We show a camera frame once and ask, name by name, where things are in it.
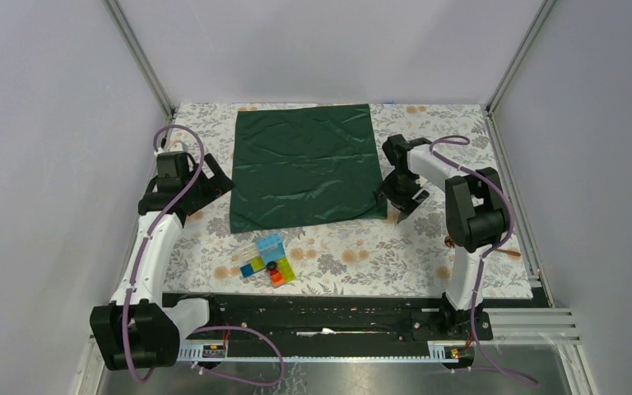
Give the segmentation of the dark green cloth napkin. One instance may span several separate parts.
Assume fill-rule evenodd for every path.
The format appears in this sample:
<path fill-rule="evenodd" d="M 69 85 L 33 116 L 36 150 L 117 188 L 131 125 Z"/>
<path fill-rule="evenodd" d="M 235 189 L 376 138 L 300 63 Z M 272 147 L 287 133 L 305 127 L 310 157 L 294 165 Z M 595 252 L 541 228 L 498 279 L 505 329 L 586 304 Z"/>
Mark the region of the dark green cloth napkin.
<path fill-rule="evenodd" d="M 238 113 L 232 179 L 234 234 L 387 215 L 368 105 Z"/>

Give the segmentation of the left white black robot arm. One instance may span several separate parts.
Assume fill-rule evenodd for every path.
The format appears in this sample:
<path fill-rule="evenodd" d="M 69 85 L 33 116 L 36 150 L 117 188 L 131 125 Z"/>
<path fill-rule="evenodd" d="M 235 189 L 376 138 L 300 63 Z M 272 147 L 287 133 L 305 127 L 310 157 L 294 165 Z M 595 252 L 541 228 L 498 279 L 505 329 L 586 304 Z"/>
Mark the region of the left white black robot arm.
<path fill-rule="evenodd" d="M 165 274 L 189 216 L 227 194 L 234 184 L 211 154 L 197 163 L 183 151 L 160 153 L 137 205 L 137 237 L 118 288 L 90 315 L 107 369 L 136 371 L 175 364 L 181 341 L 194 331 L 211 338 L 222 327 L 208 300 L 162 305 Z"/>

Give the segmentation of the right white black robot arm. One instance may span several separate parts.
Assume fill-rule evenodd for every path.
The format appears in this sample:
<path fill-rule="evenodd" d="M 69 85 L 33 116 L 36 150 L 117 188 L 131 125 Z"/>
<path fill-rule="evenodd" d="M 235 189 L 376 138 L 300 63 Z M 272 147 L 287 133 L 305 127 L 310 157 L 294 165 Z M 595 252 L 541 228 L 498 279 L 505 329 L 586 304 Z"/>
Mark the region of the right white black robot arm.
<path fill-rule="evenodd" d="M 407 140 L 401 134 L 389 137 L 382 149 L 393 170 L 374 191 L 376 202 L 390 202 L 401 220 L 429 197 L 419 178 L 444 193 L 445 225 L 454 247 L 453 274 L 432 324 L 452 339 L 470 335 L 480 325 L 484 260 L 509 240 L 515 222 L 495 169 L 472 170 L 439 151 L 442 145 L 470 142 L 461 135 L 434 141 Z"/>

